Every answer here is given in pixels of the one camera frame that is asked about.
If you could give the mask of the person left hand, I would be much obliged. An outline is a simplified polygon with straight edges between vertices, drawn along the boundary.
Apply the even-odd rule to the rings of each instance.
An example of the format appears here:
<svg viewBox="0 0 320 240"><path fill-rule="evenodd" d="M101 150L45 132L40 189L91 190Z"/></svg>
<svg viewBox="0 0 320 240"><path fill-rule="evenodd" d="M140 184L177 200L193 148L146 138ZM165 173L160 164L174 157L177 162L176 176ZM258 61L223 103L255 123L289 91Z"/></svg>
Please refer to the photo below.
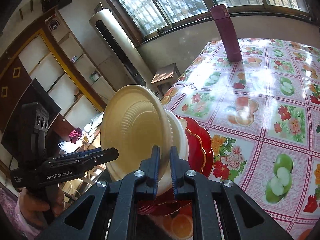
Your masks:
<svg viewBox="0 0 320 240"><path fill-rule="evenodd" d="M64 197L64 192L60 188L57 188L56 196L49 204L33 196L26 188L23 188L18 200L20 212L28 224L37 229L44 229L48 224L43 213L45 211L52 211L55 218L61 215L65 210Z"/></svg>

